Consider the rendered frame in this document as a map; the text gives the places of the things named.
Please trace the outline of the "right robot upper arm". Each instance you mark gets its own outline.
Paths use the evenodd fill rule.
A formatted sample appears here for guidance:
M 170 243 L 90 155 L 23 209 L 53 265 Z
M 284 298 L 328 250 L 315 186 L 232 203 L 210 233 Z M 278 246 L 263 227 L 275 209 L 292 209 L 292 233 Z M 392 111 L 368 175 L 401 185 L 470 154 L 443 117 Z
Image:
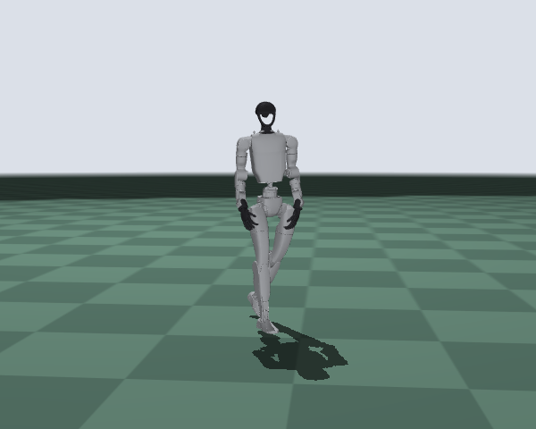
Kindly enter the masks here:
M 237 142 L 237 152 L 236 152 L 236 166 L 238 170 L 238 181 L 247 180 L 247 172 L 245 170 L 247 163 L 247 150 L 251 147 L 252 137 L 243 137 L 240 138 Z

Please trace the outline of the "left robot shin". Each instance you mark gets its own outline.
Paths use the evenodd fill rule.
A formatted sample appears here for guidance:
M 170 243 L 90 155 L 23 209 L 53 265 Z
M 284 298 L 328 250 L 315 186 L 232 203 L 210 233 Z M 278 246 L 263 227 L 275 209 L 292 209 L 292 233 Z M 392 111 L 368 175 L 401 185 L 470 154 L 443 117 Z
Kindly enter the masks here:
M 276 273 L 280 268 L 281 262 L 276 262 L 274 266 L 270 266 L 270 284 L 272 283 Z M 257 300 L 257 296 L 254 294 L 254 299 Z

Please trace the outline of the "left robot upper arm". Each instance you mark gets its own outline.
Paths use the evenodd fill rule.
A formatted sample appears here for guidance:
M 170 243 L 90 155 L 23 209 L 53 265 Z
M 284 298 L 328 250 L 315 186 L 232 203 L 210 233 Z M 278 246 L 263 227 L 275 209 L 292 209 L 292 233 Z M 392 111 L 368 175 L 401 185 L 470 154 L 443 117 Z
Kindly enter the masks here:
M 286 161 L 287 169 L 285 175 L 288 178 L 297 178 L 299 176 L 299 170 L 296 167 L 297 162 L 297 139 L 290 135 L 284 135 L 286 138 Z

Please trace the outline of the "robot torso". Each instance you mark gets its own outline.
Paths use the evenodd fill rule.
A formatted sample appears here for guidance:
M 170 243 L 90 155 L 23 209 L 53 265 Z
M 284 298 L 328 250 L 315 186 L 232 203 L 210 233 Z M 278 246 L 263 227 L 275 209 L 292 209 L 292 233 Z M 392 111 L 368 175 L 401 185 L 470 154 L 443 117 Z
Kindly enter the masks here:
M 261 203 L 266 217 L 280 215 L 282 211 L 282 197 L 277 196 L 277 187 L 274 182 L 282 181 L 286 171 L 286 138 L 283 133 L 275 132 L 263 134 L 259 132 L 251 135 L 249 149 L 252 173 L 258 183 L 267 183 L 263 195 L 257 197 L 257 204 Z

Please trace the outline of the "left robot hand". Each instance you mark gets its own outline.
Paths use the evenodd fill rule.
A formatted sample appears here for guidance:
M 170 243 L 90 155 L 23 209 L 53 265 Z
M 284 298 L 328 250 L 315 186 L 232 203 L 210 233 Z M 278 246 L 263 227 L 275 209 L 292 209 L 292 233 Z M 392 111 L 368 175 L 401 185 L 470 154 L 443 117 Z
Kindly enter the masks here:
M 299 218 L 299 215 L 300 215 L 300 210 L 302 210 L 303 208 L 300 207 L 300 199 L 296 199 L 295 200 L 295 204 L 294 204 L 294 212 L 293 212 L 293 215 L 287 220 L 287 222 L 291 221 L 290 224 L 288 226 L 284 226 L 284 229 L 288 230 L 288 229 L 292 229 L 293 227 L 296 226 L 297 224 L 297 220 Z

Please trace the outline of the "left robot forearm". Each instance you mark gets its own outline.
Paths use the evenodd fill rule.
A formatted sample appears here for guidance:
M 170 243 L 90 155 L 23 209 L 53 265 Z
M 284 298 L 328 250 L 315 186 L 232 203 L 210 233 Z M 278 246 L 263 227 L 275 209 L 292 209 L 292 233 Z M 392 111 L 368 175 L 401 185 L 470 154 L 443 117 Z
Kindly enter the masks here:
M 291 192 L 292 192 L 292 197 L 294 198 L 294 204 L 295 204 L 295 200 L 296 199 L 300 199 L 301 203 L 300 203 L 300 207 L 302 207 L 304 205 L 304 200 L 302 199 L 302 190 L 301 190 L 301 187 L 300 187 L 300 176 L 298 176 L 297 178 L 289 181 L 289 185 L 291 187 Z

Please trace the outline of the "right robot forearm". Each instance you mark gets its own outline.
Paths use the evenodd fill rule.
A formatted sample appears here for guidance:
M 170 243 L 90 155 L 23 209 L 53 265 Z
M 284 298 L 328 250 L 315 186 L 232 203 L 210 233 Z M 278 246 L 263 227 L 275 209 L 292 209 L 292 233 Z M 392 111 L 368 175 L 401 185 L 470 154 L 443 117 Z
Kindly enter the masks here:
M 238 181 L 238 170 L 235 172 L 235 194 L 236 194 L 236 206 L 239 208 L 241 206 L 241 199 L 246 200 L 246 183 L 244 181 Z

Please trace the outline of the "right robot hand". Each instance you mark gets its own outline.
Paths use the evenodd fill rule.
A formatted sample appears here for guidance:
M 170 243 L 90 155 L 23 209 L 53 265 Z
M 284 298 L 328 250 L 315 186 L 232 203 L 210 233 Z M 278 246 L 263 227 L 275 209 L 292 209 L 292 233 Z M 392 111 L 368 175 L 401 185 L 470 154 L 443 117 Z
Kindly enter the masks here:
M 250 215 L 252 215 L 254 217 L 256 217 L 256 215 L 254 215 L 254 214 L 252 214 L 252 213 L 250 213 L 248 211 L 248 209 L 247 209 L 248 208 L 247 201 L 245 199 L 241 199 L 240 202 L 241 202 L 241 206 L 239 207 L 239 211 L 241 213 L 241 220 L 242 220 L 245 228 L 247 230 L 251 231 L 251 230 L 253 230 L 253 228 L 255 228 L 254 225 L 258 225 L 258 223 L 253 222 L 252 219 L 250 218 Z

